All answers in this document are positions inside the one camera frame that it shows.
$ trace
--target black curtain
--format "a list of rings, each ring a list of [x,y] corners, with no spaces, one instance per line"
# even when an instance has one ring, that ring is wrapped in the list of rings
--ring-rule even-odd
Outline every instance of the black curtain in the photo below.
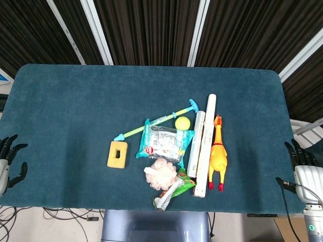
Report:
[[[323,46],[283,82],[292,119],[314,122],[323,117]]]
[[[323,1],[211,0],[196,66],[279,73],[323,26]]]
[[[54,0],[87,65],[103,65],[80,0]]]
[[[1,1],[0,15],[0,67],[11,77],[28,63],[80,64],[46,1]]]
[[[94,2],[116,65],[187,65],[199,0]]]

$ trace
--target rubber chicken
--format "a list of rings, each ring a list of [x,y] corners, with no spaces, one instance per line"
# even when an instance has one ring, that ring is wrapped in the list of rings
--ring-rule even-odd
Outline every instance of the rubber chicken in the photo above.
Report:
[[[211,148],[210,164],[208,167],[208,188],[214,189],[212,182],[212,176],[214,171],[220,172],[220,185],[219,192],[223,192],[224,177],[227,169],[227,152],[222,144],[221,127],[222,118],[217,115],[214,120],[214,126],[216,128],[216,138]]]

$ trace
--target bag of candy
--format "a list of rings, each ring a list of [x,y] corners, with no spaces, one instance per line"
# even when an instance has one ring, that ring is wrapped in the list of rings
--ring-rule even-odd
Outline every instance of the bag of candy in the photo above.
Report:
[[[147,119],[136,157],[164,158],[183,167],[183,156],[193,136],[192,130],[155,126]]]

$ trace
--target yellow sponge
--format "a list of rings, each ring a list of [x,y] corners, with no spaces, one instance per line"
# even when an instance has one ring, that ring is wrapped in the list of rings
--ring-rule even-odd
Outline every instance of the yellow sponge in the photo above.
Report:
[[[112,141],[106,165],[113,168],[125,168],[127,148],[126,142]]]

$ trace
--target plastic bag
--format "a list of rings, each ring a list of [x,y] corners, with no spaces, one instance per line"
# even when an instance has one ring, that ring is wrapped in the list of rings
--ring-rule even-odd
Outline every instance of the plastic bag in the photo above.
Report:
[[[184,184],[176,188],[176,190],[172,193],[172,198],[186,192],[187,190],[196,185],[196,183],[186,175],[186,170],[184,168],[178,170],[177,177],[182,179]]]
[[[147,119],[136,157],[164,158],[183,167],[183,156],[193,136],[192,130],[155,126]]]

